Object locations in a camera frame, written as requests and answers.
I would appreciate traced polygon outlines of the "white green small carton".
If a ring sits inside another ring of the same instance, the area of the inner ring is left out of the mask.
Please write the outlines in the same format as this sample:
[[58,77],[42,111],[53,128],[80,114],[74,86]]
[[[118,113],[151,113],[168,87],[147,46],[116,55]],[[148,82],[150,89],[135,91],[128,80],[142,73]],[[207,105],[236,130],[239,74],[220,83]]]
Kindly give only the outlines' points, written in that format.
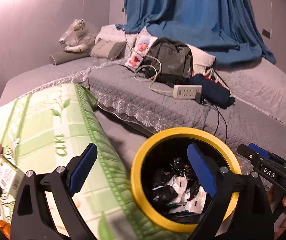
[[0,156],[0,186],[5,193],[16,198],[25,173],[3,155]]

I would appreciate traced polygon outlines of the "large orange peel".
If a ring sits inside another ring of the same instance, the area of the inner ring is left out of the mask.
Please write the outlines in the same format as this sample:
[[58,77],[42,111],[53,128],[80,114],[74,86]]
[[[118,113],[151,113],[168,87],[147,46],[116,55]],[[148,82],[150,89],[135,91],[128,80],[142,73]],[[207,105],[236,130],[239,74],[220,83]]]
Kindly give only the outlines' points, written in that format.
[[0,230],[8,239],[10,239],[11,225],[8,222],[0,220]]

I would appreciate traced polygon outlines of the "white trash in bin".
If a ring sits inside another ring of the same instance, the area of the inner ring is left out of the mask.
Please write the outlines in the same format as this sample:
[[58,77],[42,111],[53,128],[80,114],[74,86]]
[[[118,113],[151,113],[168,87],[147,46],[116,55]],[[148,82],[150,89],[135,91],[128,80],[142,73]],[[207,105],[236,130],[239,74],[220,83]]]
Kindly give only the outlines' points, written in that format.
[[165,214],[191,213],[200,215],[206,203],[207,193],[198,179],[188,186],[188,179],[173,176],[165,185],[152,189],[151,202]]

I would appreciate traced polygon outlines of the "yellow rimmed black trash bin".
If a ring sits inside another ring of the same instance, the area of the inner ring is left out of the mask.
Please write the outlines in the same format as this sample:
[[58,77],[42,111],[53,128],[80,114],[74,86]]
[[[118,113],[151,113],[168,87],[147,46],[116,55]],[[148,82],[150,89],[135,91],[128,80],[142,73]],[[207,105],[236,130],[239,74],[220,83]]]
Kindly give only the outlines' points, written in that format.
[[220,139],[195,128],[170,128],[147,139],[131,168],[134,200],[144,215],[163,229],[192,233],[212,198],[205,192],[188,161],[187,148],[200,151],[236,174],[240,165]]

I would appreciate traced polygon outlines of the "grey quilted sofa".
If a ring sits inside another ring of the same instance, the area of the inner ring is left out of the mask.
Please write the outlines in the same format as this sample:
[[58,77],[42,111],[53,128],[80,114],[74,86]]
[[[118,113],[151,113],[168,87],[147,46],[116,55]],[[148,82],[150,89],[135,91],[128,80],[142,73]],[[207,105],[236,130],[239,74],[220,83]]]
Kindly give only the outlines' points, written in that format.
[[59,65],[48,64],[9,80],[0,106],[63,83],[84,85],[97,98],[100,109],[131,123],[142,133],[168,128],[202,129],[236,151],[240,144],[256,144],[286,160],[286,125],[273,116],[237,99],[227,109],[192,99],[175,99],[172,89],[134,77],[120,60],[86,56]]

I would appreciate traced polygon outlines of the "green white patterned table cover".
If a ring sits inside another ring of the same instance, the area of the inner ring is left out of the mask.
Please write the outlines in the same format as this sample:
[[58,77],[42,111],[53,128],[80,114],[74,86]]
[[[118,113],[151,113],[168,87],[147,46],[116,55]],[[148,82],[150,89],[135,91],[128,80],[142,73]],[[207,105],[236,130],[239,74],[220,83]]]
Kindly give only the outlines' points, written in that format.
[[63,84],[0,107],[0,145],[23,172],[52,172],[89,144],[97,159],[73,200],[98,239],[187,239],[165,230],[136,205],[127,169],[94,113],[96,98],[81,85]]

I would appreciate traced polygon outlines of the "white power strip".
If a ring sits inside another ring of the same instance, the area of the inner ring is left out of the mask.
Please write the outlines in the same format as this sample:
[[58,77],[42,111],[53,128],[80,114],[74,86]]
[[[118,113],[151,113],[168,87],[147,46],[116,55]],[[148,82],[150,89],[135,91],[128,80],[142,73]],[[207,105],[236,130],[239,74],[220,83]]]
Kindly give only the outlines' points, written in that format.
[[201,91],[201,85],[174,85],[173,98],[195,100],[196,96],[201,94]]

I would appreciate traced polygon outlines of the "white cushion behind backpack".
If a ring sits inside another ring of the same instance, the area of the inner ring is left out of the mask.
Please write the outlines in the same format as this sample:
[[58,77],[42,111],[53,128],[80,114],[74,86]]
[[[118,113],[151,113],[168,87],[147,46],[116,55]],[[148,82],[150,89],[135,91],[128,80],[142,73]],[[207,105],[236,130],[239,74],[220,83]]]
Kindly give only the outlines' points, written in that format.
[[190,48],[193,57],[192,76],[195,76],[196,74],[208,75],[215,62],[215,56],[190,44],[187,45]]

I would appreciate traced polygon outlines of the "dark grey backpack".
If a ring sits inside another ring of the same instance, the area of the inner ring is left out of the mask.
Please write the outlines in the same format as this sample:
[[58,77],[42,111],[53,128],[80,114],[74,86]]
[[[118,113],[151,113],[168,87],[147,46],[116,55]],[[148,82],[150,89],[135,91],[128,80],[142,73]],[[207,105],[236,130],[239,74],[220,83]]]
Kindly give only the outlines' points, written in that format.
[[157,39],[140,64],[146,78],[170,87],[186,85],[193,71],[192,52],[187,44],[170,38]]

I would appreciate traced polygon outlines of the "blue curtain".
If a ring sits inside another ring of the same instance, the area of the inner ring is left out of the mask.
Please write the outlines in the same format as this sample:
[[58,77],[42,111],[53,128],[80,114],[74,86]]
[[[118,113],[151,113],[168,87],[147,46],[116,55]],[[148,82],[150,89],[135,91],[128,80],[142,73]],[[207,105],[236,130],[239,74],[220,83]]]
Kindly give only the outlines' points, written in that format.
[[276,63],[256,27],[250,0],[124,0],[126,34],[143,28],[215,56],[217,64],[233,66],[265,58]]

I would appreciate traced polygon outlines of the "baby photo cushion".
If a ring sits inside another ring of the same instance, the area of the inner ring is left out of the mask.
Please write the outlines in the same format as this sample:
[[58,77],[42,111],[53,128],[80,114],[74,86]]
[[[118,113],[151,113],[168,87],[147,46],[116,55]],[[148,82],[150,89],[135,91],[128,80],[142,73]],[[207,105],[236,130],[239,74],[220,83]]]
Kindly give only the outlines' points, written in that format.
[[151,36],[149,34],[139,35],[138,39],[136,40],[133,52],[127,59],[125,66],[130,68],[138,68],[150,50],[151,46],[157,39],[157,37]]

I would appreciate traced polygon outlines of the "grey cylindrical bolster pillow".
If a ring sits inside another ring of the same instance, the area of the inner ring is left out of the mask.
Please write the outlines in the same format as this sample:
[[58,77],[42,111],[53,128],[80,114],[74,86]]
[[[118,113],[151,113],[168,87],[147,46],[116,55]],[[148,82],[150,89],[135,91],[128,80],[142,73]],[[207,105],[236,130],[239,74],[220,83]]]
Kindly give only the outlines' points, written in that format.
[[57,66],[62,63],[70,62],[77,59],[88,57],[89,52],[73,53],[68,51],[59,51],[50,55],[50,63]]

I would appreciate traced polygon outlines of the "grey square cushion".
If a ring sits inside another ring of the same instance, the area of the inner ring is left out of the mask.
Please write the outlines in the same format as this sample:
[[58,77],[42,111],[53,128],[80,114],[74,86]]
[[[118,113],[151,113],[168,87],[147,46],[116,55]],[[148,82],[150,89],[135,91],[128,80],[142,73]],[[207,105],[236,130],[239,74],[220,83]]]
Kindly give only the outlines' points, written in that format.
[[125,42],[107,41],[99,38],[89,55],[99,59],[115,60],[124,51],[125,46]]

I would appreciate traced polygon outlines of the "grey tiger plush toy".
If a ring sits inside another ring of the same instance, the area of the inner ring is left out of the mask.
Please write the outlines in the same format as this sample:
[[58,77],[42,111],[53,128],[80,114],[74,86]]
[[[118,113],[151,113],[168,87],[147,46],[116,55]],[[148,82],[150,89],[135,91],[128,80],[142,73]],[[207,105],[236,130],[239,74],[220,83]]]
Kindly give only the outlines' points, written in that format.
[[90,51],[95,44],[96,33],[91,33],[84,19],[75,19],[60,37],[59,44],[69,53]]

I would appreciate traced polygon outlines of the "black wall socket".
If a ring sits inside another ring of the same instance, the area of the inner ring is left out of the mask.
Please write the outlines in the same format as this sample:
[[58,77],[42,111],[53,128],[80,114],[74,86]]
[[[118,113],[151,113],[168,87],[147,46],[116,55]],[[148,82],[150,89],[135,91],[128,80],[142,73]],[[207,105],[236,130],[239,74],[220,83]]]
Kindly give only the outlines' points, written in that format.
[[262,29],[262,35],[268,39],[271,38],[271,33],[265,29]]

